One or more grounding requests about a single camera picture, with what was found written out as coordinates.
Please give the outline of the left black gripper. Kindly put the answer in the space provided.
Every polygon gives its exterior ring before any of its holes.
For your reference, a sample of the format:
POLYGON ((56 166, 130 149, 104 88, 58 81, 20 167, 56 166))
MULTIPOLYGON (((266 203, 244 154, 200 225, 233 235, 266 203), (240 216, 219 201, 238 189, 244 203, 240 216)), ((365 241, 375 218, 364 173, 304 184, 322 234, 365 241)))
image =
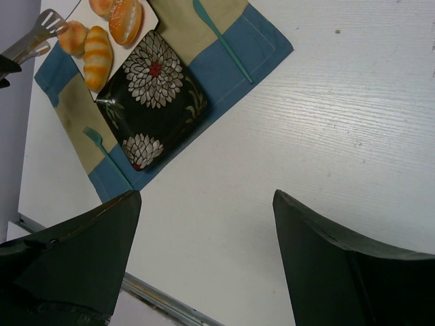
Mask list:
POLYGON ((6 76, 11 73, 19 73, 22 71, 20 65, 9 58, 6 58, 4 55, 0 55, 0 89, 7 88, 10 86, 10 83, 6 79, 6 76))

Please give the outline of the metal serving tongs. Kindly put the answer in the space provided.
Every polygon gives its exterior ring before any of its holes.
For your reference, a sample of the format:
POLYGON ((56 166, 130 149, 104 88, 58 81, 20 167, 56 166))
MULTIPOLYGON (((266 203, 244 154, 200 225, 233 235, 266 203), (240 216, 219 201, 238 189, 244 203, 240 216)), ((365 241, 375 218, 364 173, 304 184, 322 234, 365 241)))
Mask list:
POLYGON ((68 29, 67 22, 53 9, 37 17, 33 28, 1 55, 21 65, 24 61, 45 54, 50 49, 48 39, 58 37, 68 29))

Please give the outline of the blue and beige placemat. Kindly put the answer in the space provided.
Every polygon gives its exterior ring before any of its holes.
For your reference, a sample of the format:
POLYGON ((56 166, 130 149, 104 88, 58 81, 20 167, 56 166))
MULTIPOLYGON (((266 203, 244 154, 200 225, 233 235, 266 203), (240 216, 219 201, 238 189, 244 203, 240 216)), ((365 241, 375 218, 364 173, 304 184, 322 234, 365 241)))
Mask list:
POLYGON ((293 52, 248 1, 151 1, 159 23, 93 96, 54 46, 35 74, 101 201, 143 189, 293 52))

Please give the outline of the black floral square plate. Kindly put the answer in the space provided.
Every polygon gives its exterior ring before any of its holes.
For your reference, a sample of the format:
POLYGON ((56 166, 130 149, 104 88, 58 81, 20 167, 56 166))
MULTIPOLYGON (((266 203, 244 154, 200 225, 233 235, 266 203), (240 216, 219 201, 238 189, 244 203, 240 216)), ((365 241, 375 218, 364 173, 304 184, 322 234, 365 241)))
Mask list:
POLYGON ((139 42, 95 103, 136 171, 177 149, 209 112, 203 88, 156 31, 139 42))

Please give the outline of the sesame split bread bun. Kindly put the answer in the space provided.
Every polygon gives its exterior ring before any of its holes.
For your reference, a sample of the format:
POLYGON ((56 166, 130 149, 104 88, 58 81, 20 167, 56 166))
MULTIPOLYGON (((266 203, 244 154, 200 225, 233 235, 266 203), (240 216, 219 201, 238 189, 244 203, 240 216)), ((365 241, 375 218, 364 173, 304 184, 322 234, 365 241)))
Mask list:
POLYGON ((142 21, 142 6, 138 0, 117 0, 109 15, 109 32, 114 41, 127 46, 132 43, 142 21))

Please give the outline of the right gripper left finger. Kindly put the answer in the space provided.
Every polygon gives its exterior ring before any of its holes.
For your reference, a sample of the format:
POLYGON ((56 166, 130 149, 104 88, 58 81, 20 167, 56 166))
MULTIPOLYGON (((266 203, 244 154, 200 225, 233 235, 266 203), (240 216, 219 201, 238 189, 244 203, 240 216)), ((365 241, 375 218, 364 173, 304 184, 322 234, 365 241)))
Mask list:
POLYGON ((1 244, 2 325, 108 325, 139 214, 130 190, 39 232, 1 244))

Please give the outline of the striped long bread roll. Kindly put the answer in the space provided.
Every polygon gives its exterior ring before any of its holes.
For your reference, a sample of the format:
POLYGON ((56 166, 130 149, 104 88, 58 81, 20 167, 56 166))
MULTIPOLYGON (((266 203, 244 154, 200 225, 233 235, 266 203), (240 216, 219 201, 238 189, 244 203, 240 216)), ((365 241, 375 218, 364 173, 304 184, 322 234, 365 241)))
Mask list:
POLYGON ((105 29, 93 26, 84 44, 84 80, 88 89, 99 93, 106 84, 113 63, 113 50, 105 29))

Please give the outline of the teal plastic fork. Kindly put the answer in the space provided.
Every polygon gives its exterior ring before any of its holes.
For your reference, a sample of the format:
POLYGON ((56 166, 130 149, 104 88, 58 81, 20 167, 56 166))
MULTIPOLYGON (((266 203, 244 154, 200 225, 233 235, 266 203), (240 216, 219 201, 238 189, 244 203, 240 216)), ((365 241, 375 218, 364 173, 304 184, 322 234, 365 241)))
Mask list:
POLYGON ((112 165, 113 169, 117 172, 119 177, 125 182, 126 186, 129 189, 133 189, 132 184, 128 180, 128 178, 122 172, 122 169, 116 164, 116 162, 112 159, 109 152, 105 149, 103 145, 103 137, 93 128, 86 126, 83 129, 83 133, 99 148, 101 153, 105 156, 108 162, 112 165))

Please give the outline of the round orange bread roll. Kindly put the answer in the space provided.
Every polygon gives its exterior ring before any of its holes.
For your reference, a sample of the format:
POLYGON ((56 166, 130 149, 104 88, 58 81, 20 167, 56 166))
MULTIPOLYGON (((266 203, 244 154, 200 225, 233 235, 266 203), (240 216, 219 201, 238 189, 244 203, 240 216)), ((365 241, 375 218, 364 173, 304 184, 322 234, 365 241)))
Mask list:
POLYGON ((59 36, 58 42, 65 53, 80 57, 84 54, 87 35, 88 28, 81 22, 72 20, 67 23, 67 30, 59 36))

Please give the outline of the aluminium table rail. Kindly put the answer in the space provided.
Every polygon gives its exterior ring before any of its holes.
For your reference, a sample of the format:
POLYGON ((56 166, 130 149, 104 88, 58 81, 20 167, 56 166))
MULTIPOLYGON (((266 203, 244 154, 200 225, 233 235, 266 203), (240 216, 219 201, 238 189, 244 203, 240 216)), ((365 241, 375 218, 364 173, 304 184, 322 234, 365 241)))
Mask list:
POLYGON ((81 324, 108 322, 125 290, 182 325, 218 321, 126 272, 139 216, 88 212, 17 239, 24 268, 16 284, 36 312, 69 312, 81 324))

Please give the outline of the white rectangular plate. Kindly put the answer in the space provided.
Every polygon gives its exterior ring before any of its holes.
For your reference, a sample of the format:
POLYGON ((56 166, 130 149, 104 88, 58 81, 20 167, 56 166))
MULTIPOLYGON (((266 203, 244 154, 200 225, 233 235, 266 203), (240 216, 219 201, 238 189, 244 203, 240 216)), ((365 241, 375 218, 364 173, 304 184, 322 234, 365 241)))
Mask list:
POLYGON ((88 29, 84 53, 73 60, 94 100, 159 23, 147 1, 79 1, 68 21, 88 29))

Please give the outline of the round bread roll back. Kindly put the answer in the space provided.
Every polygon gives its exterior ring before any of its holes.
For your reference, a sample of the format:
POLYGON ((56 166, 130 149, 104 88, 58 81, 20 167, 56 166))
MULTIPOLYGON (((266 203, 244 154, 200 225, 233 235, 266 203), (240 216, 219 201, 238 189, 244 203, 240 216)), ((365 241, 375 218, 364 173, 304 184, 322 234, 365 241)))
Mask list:
POLYGON ((115 0, 89 0, 91 10, 102 18, 108 18, 115 0))

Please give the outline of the teal plastic knife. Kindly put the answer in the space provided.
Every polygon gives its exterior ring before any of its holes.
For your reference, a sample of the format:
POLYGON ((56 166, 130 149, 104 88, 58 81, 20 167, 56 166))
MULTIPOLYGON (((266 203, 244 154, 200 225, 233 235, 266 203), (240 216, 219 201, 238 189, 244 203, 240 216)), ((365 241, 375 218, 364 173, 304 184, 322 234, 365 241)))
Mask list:
POLYGON ((245 78, 248 80, 248 82, 250 84, 253 84, 254 81, 253 81, 251 75, 249 74, 248 70, 245 68, 241 59, 238 57, 236 52, 233 50, 233 48, 230 46, 230 44, 224 38, 223 34, 220 33, 219 29, 217 28, 215 23, 212 21, 211 17, 208 15, 207 10, 203 7, 202 3, 199 0, 193 0, 192 5, 193 5, 194 11, 198 15, 198 17, 213 31, 215 36, 218 38, 218 40, 224 46, 224 49, 227 51, 229 57, 231 57, 232 61, 239 68, 239 70, 242 72, 242 74, 245 76, 245 78))

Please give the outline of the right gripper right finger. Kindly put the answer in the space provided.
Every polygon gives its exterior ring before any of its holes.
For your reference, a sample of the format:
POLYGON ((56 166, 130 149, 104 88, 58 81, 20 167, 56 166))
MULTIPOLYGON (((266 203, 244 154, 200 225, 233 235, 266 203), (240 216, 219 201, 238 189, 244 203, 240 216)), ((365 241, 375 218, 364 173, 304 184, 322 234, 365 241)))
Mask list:
POLYGON ((433 325, 434 256, 346 228, 283 191, 273 210, 297 325, 433 325))

